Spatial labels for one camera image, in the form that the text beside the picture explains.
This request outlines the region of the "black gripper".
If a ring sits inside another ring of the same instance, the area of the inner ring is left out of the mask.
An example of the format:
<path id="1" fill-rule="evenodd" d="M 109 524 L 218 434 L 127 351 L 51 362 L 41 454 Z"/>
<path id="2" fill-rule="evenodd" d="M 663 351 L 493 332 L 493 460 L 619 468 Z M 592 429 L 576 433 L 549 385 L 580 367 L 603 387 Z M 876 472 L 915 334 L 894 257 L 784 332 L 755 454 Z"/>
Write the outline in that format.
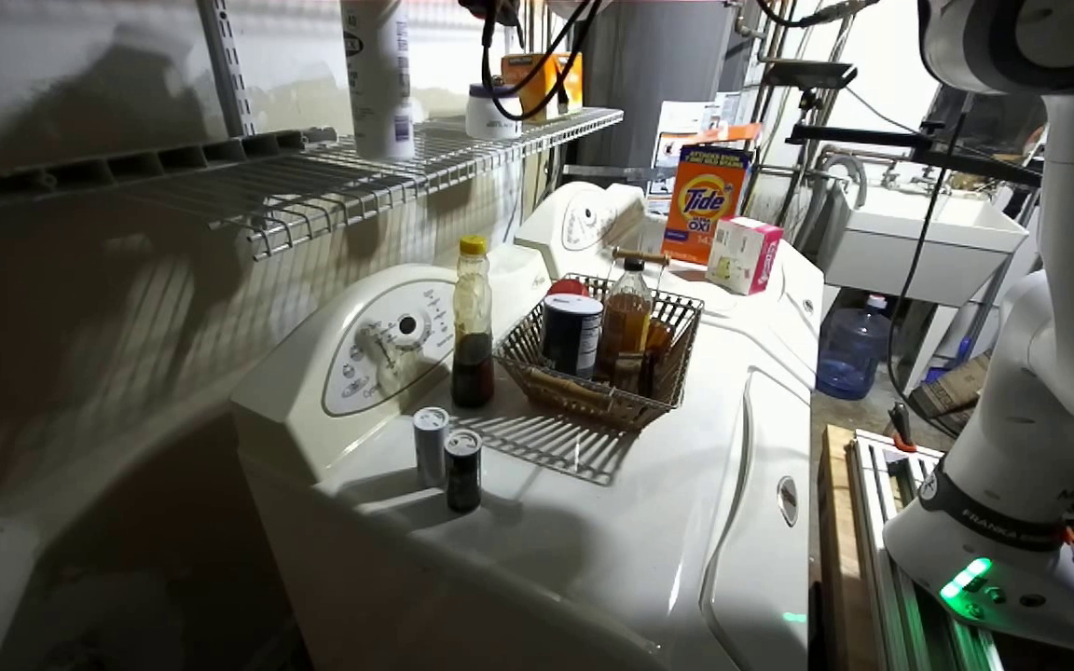
<path id="1" fill-rule="evenodd" d="M 525 0 L 459 0 L 480 23 L 518 24 L 525 17 Z"/>

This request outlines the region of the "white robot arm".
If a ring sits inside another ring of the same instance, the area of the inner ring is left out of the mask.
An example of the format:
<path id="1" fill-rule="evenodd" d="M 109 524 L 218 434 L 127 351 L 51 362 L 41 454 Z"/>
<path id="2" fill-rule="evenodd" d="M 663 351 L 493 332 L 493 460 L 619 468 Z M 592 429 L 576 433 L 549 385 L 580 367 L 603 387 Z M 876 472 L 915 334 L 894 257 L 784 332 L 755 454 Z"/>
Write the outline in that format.
<path id="1" fill-rule="evenodd" d="M 916 0 L 925 69 L 1047 111 L 1042 269 L 1013 285 L 984 396 L 889 560 L 950 613 L 1074 649 L 1074 0 Z"/>

